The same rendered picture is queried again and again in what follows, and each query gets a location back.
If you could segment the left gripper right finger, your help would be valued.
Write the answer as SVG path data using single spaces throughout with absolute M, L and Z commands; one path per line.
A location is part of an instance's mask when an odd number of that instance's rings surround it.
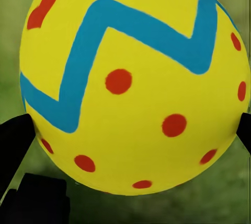
M 251 154 L 251 114 L 243 112 L 236 134 Z

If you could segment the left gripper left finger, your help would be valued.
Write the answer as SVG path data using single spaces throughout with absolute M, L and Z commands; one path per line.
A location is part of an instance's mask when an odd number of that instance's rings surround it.
M 35 136 L 29 113 L 0 125 L 0 201 Z

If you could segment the easter egg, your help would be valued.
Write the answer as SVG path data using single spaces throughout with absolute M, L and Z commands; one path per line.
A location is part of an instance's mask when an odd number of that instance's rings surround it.
M 116 195 L 162 192 L 212 166 L 251 88 L 246 47 L 218 0 L 33 0 L 19 79 L 53 162 Z

